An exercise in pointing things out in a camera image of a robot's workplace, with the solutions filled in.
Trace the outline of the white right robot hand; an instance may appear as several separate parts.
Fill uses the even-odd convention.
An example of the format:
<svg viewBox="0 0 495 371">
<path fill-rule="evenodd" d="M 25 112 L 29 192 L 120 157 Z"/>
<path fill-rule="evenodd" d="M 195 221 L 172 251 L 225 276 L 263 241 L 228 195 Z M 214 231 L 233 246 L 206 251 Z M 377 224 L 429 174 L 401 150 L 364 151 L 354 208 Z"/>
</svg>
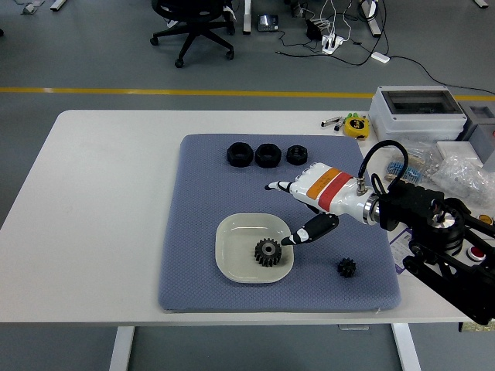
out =
<svg viewBox="0 0 495 371">
<path fill-rule="evenodd" d="M 321 162 L 311 164 L 293 182 L 271 182 L 265 188 L 287 192 L 316 213 L 292 235 L 283 238 L 282 246 L 318 240 L 338 226 L 341 215 L 368 225 L 376 223 L 372 214 L 377 196 L 365 186 L 364 179 Z"/>
</svg>

